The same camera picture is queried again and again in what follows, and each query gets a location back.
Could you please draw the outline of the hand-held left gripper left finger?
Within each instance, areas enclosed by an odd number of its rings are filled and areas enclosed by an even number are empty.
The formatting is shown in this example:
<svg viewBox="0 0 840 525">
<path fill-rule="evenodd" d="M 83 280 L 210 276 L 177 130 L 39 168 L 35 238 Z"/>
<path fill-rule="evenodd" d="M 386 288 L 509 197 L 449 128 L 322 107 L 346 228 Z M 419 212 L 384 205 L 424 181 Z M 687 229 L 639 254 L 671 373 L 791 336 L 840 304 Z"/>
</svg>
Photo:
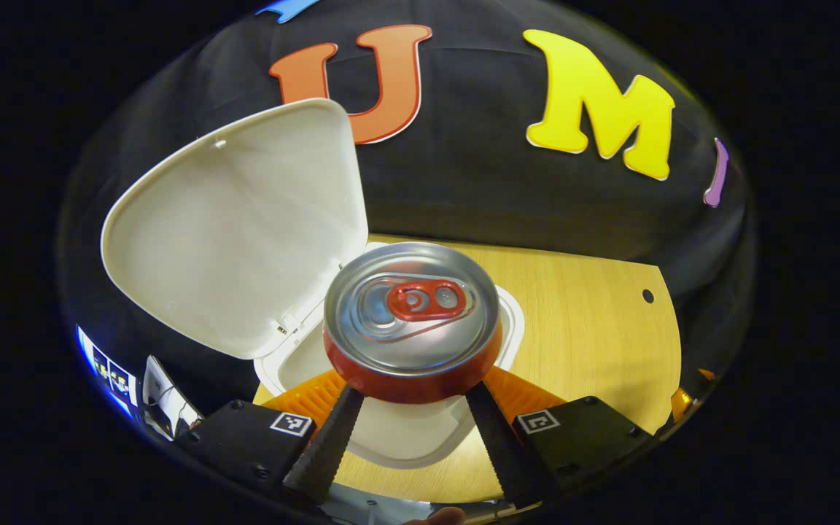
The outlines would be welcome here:
<svg viewBox="0 0 840 525">
<path fill-rule="evenodd" d="M 217 481 L 283 505 L 329 497 L 364 396 L 339 373 L 320 373 L 264 403 L 233 400 L 174 439 Z"/>
</svg>

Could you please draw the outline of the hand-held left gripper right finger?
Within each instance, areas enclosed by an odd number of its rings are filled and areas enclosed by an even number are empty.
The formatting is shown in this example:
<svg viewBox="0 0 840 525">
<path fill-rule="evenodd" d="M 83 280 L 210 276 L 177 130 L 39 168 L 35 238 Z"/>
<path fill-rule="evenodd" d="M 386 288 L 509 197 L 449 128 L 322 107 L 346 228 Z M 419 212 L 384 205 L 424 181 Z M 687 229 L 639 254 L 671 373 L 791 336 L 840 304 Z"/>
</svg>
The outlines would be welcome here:
<svg viewBox="0 0 840 525">
<path fill-rule="evenodd" d="M 504 498 L 517 508 L 606 481 L 654 445 L 599 397 L 564 401 L 500 367 L 464 398 Z"/>
</svg>

